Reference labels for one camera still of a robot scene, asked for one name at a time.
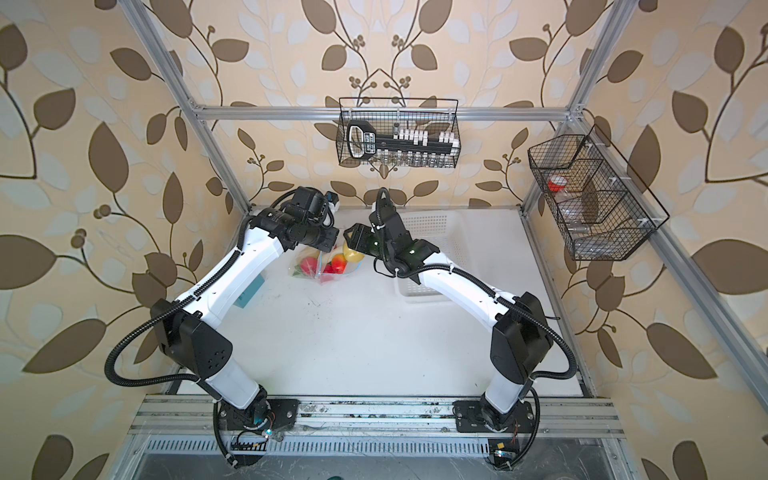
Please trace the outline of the clear zip top bag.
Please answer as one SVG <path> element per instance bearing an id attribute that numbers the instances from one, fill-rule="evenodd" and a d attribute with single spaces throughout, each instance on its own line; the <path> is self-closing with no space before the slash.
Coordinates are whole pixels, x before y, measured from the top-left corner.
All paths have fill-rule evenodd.
<path id="1" fill-rule="evenodd" d="M 332 258 L 337 254 L 342 254 L 342 248 L 343 245 L 346 244 L 345 241 L 339 241 L 337 242 L 334 247 L 329 252 L 322 252 L 316 248 L 304 246 L 301 247 L 298 250 L 297 256 L 293 262 L 292 269 L 291 269 L 291 275 L 296 278 L 306 279 L 306 280 L 313 280 L 318 283 L 320 282 L 320 275 L 323 273 L 331 273 L 329 264 L 332 260 Z M 305 257 L 315 257 L 318 259 L 318 272 L 317 275 L 314 277 L 307 277 L 303 275 L 299 268 L 300 261 Z M 347 264 L 346 270 L 343 274 L 337 275 L 337 280 L 341 280 L 342 278 L 346 278 L 352 273 L 354 273 L 360 266 L 361 262 L 359 263 L 349 263 Z"/>

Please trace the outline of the yellow potato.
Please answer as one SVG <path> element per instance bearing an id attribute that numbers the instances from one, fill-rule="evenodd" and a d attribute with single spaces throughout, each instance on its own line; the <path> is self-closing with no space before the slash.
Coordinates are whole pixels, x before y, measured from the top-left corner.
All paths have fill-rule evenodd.
<path id="1" fill-rule="evenodd" d="M 347 244 L 343 245 L 342 254 L 344 256 L 344 259 L 349 263 L 359 263 L 365 257 L 363 253 L 353 250 Z"/>

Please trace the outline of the red yellow mango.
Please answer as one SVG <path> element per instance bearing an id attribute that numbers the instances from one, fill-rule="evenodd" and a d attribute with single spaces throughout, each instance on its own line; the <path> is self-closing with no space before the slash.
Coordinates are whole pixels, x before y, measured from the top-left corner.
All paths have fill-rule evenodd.
<path id="1" fill-rule="evenodd" d="M 347 264 L 348 261 L 345 256 L 343 254 L 337 254 L 332 258 L 329 264 L 330 272 L 332 274 L 341 275 L 345 272 Z"/>

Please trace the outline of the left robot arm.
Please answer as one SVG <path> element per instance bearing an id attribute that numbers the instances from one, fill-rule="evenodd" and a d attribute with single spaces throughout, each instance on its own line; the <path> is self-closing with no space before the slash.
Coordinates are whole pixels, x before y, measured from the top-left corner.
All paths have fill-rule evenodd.
<path id="1" fill-rule="evenodd" d="M 175 381 L 198 384 L 211 397 L 246 410 L 265 397 L 264 389 L 233 358 L 233 344 L 221 332 L 226 313 L 262 271 L 299 245 L 330 252 L 338 238 L 336 193 L 298 187 L 241 221 L 231 251 L 200 282 L 176 300 L 161 299 L 151 317 L 127 334 L 107 355 L 104 374 L 121 387 Z M 143 333 L 152 331 L 160 350 L 185 373 L 131 379 L 118 374 L 116 361 Z"/>

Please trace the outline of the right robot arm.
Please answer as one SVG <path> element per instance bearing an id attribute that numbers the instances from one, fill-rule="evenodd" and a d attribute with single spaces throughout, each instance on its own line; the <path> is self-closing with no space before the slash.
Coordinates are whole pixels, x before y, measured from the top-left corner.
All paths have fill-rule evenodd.
<path id="1" fill-rule="evenodd" d="M 496 373 L 481 397 L 489 413 L 510 414 L 538 379 L 565 381 L 576 375 L 574 352 L 534 309 L 540 304 L 534 295 L 499 290 L 458 266 L 438 246 L 412 237 L 388 189 L 377 191 L 369 224 L 348 228 L 344 238 L 352 250 L 382 263 L 387 276 L 438 292 L 490 329 L 489 357 Z"/>

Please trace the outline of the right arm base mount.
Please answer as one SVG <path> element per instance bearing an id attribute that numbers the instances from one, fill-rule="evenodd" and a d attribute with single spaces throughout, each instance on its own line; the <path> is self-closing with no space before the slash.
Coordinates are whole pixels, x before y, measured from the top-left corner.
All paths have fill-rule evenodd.
<path id="1" fill-rule="evenodd" d="M 507 413 L 499 413 L 484 398 L 457 400 L 452 411 L 460 433 L 531 433 L 536 414 L 529 402 L 517 402 Z"/>

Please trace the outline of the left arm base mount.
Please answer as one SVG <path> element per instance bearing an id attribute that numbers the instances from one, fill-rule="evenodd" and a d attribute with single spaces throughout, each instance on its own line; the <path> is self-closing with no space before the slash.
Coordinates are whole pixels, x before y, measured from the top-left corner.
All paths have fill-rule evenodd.
<path id="1" fill-rule="evenodd" d="M 254 400 L 245 409 L 237 409 L 221 401 L 216 420 L 219 428 L 225 431 L 265 433 L 267 430 L 275 431 L 292 427 L 299 416 L 299 405 L 298 399 L 266 398 Z"/>

